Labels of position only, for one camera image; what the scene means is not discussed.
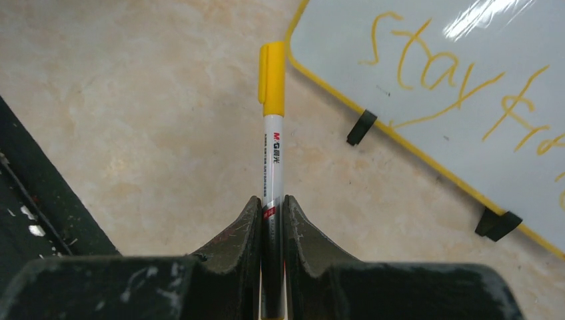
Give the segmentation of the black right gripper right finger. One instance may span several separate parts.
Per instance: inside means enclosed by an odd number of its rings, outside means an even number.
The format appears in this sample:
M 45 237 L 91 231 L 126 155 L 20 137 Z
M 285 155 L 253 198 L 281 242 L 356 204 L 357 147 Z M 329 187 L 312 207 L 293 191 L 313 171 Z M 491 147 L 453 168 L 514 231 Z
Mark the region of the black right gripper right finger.
M 290 319 L 521 319 L 507 282 L 474 263 L 364 262 L 284 199 Z

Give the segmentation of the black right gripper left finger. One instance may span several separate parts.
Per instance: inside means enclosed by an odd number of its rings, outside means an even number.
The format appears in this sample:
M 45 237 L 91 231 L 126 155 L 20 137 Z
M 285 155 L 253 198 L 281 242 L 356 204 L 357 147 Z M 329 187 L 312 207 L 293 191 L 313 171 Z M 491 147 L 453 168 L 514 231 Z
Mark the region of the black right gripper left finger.
M 28 262 L 1 296 L 2 319 L 257 319 L 261 200 L 193 253 Z

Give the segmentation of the white marker pen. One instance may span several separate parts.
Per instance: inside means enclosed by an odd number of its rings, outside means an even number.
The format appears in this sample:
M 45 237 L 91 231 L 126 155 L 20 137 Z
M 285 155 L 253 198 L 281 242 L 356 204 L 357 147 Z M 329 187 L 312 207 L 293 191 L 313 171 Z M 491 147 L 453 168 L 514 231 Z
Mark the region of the white marker pen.
M 283 117 L 266 115 L 264 120 L 261 319 L 284 319 Z

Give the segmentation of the yellow marker cap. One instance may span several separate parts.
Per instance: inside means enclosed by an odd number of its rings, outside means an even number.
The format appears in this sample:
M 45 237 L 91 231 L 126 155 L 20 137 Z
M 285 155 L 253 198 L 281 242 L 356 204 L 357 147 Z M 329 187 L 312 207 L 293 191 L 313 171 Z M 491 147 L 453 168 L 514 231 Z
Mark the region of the yellow marker cap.
M 260 48 L 258 100 L 264 116 L 284 117 L 285 63 L 283 41 L 266 43 Z

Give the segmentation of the white whiteboard yellow rim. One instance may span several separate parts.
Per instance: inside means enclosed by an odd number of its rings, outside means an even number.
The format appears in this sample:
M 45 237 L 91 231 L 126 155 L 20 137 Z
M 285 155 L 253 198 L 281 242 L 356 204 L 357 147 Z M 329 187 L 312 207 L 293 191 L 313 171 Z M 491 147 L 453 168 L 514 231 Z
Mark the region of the white whiteboard yellow rim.
M 563 1 L 303 1 L 290 63 L 564 256 Z

